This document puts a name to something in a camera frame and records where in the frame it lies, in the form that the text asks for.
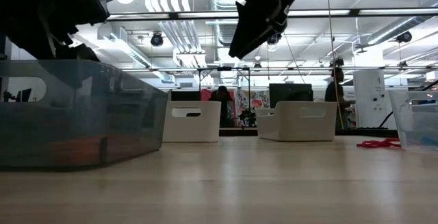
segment computer monitor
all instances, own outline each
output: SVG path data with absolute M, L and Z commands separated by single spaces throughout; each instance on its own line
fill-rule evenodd
M 171 92 L 172 101 L 200 101 L 199 91 L 174 91 Z
M 270 106 L 279 101 L 313 101 L 311 84 L 269 84 Z
M 19 91 L 17 96 L 16 96 L 15 102 L 29 102 L 31 91 L 32 91 L 31 88 Z

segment colorful poster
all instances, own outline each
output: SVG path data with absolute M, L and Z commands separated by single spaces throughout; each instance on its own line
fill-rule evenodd
M 249 100 L 251 101 L 251 110 L 254 113 L 256 108 L 270 107 L 269 90 L 252 90 L 250 95 L 251 96 L 249 98 L 249 92 L 247 90 L 237 89 L 235 91 L 235 109 L 238 126 L 247 125 L 247 122 L 242 122 L 238 117 L 243 113 L 243 111 L 249 109 Z

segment plastic container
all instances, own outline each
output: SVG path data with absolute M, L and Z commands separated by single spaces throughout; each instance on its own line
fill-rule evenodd
M 219 127 L 219 101 L 169 101 L 163 142 L 218 142 Z
M 39 78 L 46 88 L 40 100 L 0 102 L 2 167 L 96 166 L 161 147 L 167 94 L 120 69 L 8 60 L 0 61 L 0 77 L 2 95 L 13 77 Z
M 438 92 L 389 91 L 403 149 L 438 151 Z
M 256 109 L 260 138 L 282 142 L 333 141 L 335 102 L 280 101 L 275 108 Z

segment transparent plastic bin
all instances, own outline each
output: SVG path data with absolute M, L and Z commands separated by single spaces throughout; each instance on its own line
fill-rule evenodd
M 438 92 L 389 91 L 389 98 L 402 148 L 438 151 Z
M 7 60 L 0 77 L 2 95 L 12 78 L 35 77 L 46 89 L 39 100 L 0 102 L 0 167 L 99 166 L 161 147 L 167 94 L 120 69 Z

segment desk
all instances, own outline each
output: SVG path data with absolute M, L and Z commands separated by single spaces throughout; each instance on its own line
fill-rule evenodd
M 221 138 L 94 171 L 0 173 L 0 223 L 437 223 L 438 153 L 364 139 Z

